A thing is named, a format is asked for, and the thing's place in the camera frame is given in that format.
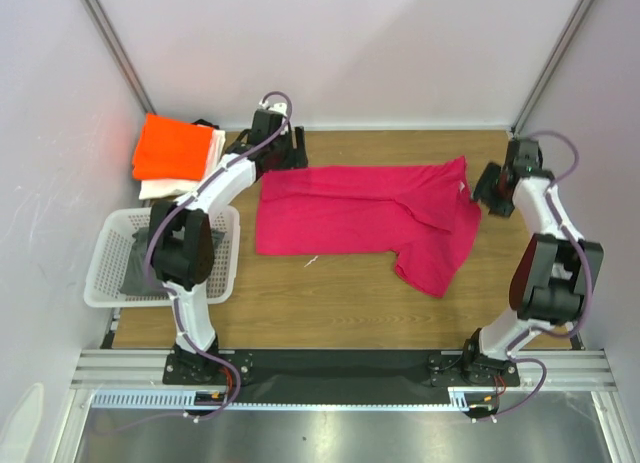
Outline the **pink t shirt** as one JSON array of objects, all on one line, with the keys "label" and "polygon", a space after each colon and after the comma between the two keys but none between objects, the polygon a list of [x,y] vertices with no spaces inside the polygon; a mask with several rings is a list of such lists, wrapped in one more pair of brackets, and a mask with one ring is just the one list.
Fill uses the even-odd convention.
[{"label": "pink t shirt", "polygon": [[262,179],[255,248],[269,256],[392,252],[399,278],[441,298],[469,257],[481,218],[465,157],[274,171]]}]

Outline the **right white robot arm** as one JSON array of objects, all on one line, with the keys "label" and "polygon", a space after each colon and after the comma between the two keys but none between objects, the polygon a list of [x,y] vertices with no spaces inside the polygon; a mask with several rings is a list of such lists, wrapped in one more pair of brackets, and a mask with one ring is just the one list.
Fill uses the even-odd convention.
[{"label": "right white robot arm", "polygon": [[507,309],[465,342],[460,371],[473,385],[489,385],[515,370],[516,353],[541,334],[572,338],[591,309],[604,250],[571,222],[560,181],[545,168],[536,136],[513,137],[504,162],[488,163],[473,190],[473,201],[494,216],[519,211],[531,233]]}]

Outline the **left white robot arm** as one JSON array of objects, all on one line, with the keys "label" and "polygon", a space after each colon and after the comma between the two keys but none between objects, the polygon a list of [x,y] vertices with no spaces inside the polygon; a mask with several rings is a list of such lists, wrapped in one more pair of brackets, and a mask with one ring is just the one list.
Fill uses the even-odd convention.
[{"label": "left white robot arm", "polygon": [[166,384],[210,384],[224,365],[206,295],[215,262],[212,224],[265,173],[307,167],[304,129],[290,118],[290,104],[262,102],[211,175],[190,193],[151,207],[144,271],[168,295],[176,325]]}]

